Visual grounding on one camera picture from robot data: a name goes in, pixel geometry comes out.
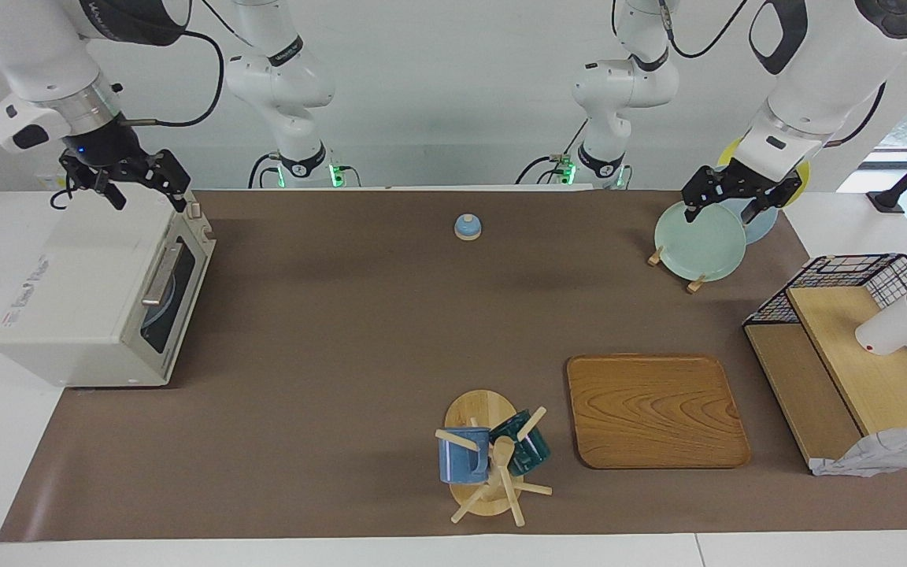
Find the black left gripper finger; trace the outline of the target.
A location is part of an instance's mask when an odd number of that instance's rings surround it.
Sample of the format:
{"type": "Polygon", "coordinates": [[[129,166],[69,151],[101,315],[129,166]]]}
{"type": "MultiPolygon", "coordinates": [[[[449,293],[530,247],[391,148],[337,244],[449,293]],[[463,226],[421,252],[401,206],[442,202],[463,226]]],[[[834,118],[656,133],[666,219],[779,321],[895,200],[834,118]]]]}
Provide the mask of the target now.
{"type": "Polygon", "coordinates": [[[801,177],[787,177],[782,182],[766,191],[759,191],[755,197],[750,198],[748,205],[741,212],[742,224],[749,224],[759,214],[767,209],[781,209],[796,196],[803,186],[801,177]]]}
{"type": "Polygon", "coordinates": [[[711,205],[727,200],[724,188],[721,187],[721,174],[712,166],[703,165],[684,184],[681,197],[685,205],[684,218],[687,223],[694,223],[701,211],[711,205]]]}

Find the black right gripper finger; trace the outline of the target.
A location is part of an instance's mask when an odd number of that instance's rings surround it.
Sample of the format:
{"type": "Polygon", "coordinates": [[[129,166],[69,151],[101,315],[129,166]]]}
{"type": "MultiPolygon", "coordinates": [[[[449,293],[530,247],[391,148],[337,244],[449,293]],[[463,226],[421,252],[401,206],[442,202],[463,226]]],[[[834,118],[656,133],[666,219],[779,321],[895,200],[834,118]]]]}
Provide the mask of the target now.
{"type": "Polygon", "coordinates": [[[191,177],[172,151],[162,150],[145,155],[138,182],[163,194],[177,213],[187,208],[186,193],[191,177]]]}
{"type": "Polygon", "coordinates": [[[125,208],[127,199],[111,182],[108,169],[95,171],[77,157],[60,157],[60,166],[65,170],[65,186],[58,192],[60,196],[72,198],[76,191],[89,190],[102,196],[114,209],[125,208]]]}

